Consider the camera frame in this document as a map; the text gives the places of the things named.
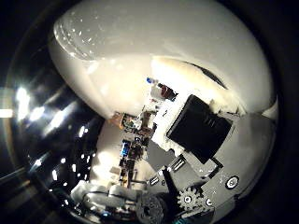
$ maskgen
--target white surface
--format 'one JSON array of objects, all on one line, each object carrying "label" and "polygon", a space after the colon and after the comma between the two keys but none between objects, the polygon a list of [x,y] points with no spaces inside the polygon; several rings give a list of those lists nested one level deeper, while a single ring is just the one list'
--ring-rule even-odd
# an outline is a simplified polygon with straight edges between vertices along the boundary
[{"label": "white surface", "polygon": [[257,41],[214,1],[82,1],[55,23],[54,33],[60,46],[50,48],[55,65],[105,118],[115,110],[140,112],[153,56],[205,67],[249,112],[275,100]]},{"label": "white surface", "polygon": [[[112,166],[119,167],[122,139],[132,139],[131,133],[125,133],[107,121],[102,127],[97,142],[97,152],[92,161],[90,180],[93,184],[107,187],[110,182],[118,183],[119,177],[110,172]],[[143,161],[138,167],[138,180],[145,180],[151,171],[150,165]]]}]

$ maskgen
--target screw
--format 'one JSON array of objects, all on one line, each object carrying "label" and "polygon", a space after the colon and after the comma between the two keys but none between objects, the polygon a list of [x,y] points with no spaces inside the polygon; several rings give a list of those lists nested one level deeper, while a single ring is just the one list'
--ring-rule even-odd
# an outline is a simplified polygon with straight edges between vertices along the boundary
[{"label": "screw", "polygon": [[239,182],[239,178],[237,176],[232,176],[226,182],[226,188],[227,189],[234,189],[237,186],[238,182]]},{"label": "screw", "polygon": [[184,198],[185,203],[190,203],[192,201],[192,198],[190,196],[186,196]]},{"label": "screw", "polygon": [[210,199],[206,199],[206,205],[207,206],[212,206],[213,203],[212,203],[212,201]]}]

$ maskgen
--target gear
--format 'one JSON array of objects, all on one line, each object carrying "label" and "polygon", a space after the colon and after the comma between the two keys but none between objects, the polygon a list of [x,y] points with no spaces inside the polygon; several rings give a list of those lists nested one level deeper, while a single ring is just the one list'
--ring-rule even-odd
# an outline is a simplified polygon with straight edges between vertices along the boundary
[{"label": "gear", "polygon": [[202,205],[201,194],[197,193],[196,189],[187,188],[179,192],[178,204],[185,211],[193,210],[195,207]]}]

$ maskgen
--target mechanical part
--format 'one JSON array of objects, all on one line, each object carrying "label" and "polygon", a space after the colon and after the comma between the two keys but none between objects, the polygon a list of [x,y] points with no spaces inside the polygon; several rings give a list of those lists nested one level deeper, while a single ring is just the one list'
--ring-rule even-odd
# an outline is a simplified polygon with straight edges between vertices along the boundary
[{"label": "mechanical part", "polygon": [[212,203],[212,201],[210,199],[206,199],[206,205],[207,206],[212,206],[213,203]]},{"label": "mechanical part", "polygon": [[193,210],[195,207],[201,206],[201,195],[197,193],[196,189],[187,188],[179,192],[178,204],[180,208],[185,211]]},{"label": "mechanical part", "polygon": [[163,199],[146,193],[137,202],[136,214],[144,224],[164,223],[167,218],[166,204]]},{"label": "mechanical part", "polygon": [[239,182],[239,178],[237,176],[232,176],[231,178],[226,181],[225,187],[227,189],[234,189]]}]

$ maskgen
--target black panel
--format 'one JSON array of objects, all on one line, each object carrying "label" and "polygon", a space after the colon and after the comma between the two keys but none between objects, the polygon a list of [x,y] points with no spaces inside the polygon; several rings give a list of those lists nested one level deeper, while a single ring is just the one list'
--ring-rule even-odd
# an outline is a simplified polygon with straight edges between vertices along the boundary
[{"label": "black panel", "polygon": [[226,119],[213,114],[207,104],[191,95],[167,137],[205,163],[217,152],[230,128]]}]

